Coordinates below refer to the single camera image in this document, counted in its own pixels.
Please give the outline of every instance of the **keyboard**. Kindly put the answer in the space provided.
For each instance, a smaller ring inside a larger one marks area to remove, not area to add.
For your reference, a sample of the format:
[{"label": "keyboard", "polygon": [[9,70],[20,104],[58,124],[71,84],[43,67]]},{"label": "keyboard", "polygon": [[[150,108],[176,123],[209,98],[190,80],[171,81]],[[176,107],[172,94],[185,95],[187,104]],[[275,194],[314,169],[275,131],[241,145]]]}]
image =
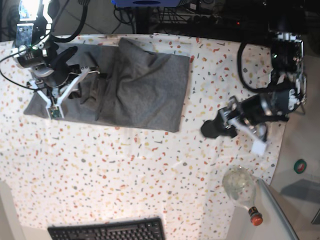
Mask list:
[{"label": "keyboard", "polygon": [[160,218],[101,225],[49,227],[52,240],[165,240]]}]

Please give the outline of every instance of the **orange bottle cap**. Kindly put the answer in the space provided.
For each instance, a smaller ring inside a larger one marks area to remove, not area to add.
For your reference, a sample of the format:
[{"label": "orange bottle cap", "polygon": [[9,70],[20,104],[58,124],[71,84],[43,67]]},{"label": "orange bottle cap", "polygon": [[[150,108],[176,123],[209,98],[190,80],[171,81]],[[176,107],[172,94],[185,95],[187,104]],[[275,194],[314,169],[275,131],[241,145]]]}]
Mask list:
[{"label": "orange bottle cap", "polygon": [[260,215],[255,215],[251,218],[251,222],[254,226],[259,226],[263,223],[263,218]]}]

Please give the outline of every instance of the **speckled tablecloth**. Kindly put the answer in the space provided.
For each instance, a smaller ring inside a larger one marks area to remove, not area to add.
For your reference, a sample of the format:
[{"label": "speckled tablecloth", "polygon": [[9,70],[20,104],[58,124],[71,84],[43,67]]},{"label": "speckled tablecloth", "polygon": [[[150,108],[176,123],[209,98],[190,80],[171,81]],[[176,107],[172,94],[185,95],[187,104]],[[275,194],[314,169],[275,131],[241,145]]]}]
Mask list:
[{"label": "speckled tablecloth", "polygon": [[[32,92],[0,78],[0,179],[12,189],[22,225],[104,223],[160,216],[168,240],[213,240],[227,235],[234,206],[221,186],[228,165],[242,165],[271,182],[285,126],[273,123],[264,157],[252,140],[205,139],[229,97],[251,96],[237,74],[239,44],[174,35],[88,35],[75,43],[117,45],[135,39],[149,51],[191,57],[180,132],[96,126],[24,116]],[[0,44],[10,54],[12,42]],[[243,71],[252,86],[267,84],[269,49],[248,46]],[[15,81],[30,79],[10,59],[1,66]]]}]

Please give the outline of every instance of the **plastic bottle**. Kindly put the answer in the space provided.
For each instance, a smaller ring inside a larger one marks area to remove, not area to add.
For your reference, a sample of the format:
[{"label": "plastic bottle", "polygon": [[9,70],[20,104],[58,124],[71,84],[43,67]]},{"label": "plastic bottle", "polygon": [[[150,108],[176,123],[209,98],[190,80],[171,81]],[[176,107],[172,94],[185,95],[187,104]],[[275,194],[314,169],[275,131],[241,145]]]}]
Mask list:
[{"label": "plastic bottle", "polygon": [[251,223],[254,226],[261,225],[263,218],[255,207],[256,185],[253,176],[245,168],[233,166],[224,174],[222,185],[236,206],[248,210]]}]

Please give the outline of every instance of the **gray towel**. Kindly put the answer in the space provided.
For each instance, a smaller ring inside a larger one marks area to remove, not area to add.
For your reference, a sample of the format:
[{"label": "gray towel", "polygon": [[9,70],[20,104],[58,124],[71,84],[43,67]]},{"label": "gray towel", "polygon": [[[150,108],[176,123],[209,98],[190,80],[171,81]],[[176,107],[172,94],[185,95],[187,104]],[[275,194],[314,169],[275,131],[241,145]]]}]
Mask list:
[{"label": "gray towel", "polygon": [[[188,57],[144,51],[124,38],[119,47],[61,44],[59,51],[71,46],[77,46],[78,52],[69,65],[98,64],[107,77],[93,74],[81,83],[82,97],[64,102],[65,121],[179,131]],[[38,94],[34,94],[24,114],[48,117],[45,102]]]}]

